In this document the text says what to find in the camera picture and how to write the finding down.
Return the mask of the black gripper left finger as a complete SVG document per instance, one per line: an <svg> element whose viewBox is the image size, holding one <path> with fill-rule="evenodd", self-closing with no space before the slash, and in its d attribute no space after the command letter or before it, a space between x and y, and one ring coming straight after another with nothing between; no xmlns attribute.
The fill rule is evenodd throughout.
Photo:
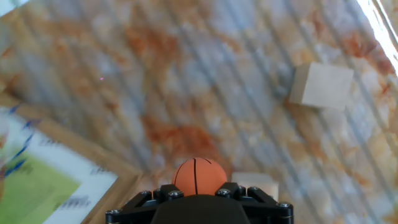
<svg viewBox="0 0 398 224"><path fill-rule="evenodd" d="M139 192L123 207L108 210L105 213L105 223L150 223L162 203L182 197L183 192L173 184Z"/></svg>

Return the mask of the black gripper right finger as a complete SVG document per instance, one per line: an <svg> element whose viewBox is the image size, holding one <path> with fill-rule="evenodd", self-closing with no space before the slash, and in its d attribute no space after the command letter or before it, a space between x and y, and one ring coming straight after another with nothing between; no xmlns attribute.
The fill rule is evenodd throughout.
<svg viewBox="0 0 398 224"><path fill-rule="evenodd" d="M218 223L237 224L294 224L294 206L277 202L259 187L245 188L235 182L226 182L215 192L224 198L217 205Z"/></svg>

